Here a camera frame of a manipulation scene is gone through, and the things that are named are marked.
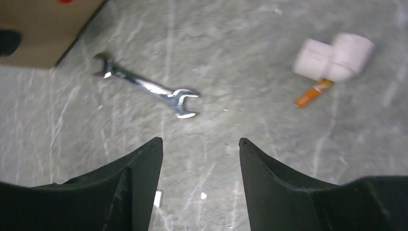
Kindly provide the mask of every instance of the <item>wrench handle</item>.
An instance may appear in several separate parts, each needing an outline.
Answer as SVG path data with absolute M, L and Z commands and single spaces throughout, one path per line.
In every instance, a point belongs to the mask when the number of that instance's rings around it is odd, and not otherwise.
M 140 75 L 129 73 L 118 68 L 113 68 L 112 75 L 128 81 L 138 89 L 141 89 L 156 98 L 164 100 L 166 103 L 169 103 L 171 101 L 170 98 L 173 97 L 173 91 L 153 82 L 147 81 Z

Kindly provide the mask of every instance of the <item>black object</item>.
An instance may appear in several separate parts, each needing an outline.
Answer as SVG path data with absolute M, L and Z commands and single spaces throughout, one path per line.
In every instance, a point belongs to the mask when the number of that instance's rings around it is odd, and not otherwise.
M 408 177 L 337 186 L 302 174 L 240 140 L 251 231 L 408 231 Z
M 64 184 L 0 183 L 0 230 L 147 231 L 163 160 L 154 138 Z
M 12 30 L 0 30 L 0 56 L 10 56 L 21 43 L 21 34 Z

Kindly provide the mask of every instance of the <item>small white debris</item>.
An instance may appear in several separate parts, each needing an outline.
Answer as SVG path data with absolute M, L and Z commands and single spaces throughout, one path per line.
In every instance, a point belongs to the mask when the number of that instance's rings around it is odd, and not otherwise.
M 162 195 L 163 195 L 162 191 L 156 190 L 156 195 L 154 196 L 154 202 L 153 202 L 153 205 L 156 208 L 159 208 L 160 204 L 162 203 Z
M 204 192 L 201 193 L 201 199 L 205 200 L 207 198 L 207 194 L 205 194 Z

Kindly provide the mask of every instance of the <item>orange handle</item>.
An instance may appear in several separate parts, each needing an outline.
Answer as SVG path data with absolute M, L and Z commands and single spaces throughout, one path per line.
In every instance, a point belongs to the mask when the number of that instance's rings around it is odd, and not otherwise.
M 322 81 L 318 82 L 311 89 L 305 92 L 299 99 L 295 101 L 294 104 L 300 108 L 305 107 L 320 94 L 322 94 L 325 90 L 327 90 L 332 84 L 333 82 L 324 78 Z

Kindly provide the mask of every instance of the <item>chrome wrench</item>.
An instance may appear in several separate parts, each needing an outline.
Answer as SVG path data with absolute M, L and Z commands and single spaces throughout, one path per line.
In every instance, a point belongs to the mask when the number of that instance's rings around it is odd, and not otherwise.
M 191 118 L 198 115 L 197 112 L 185 111 L 183 103 L 186 97 L 200 97 L 200 93 L 190 89 L 169 90 L 156 83 L 145 80 L 142 76 L 130 73 L 119 66 L 115 65 L 113 59 L 106 53 L 99 53 L 94 58 L 101 59 L 104 67 L 101 72 L 95 73 L 94 76 L 111 78 L 117 77 L 127 80 L 138 89 L 141 89 L 150 95 L 164 101 L 179 119 Z

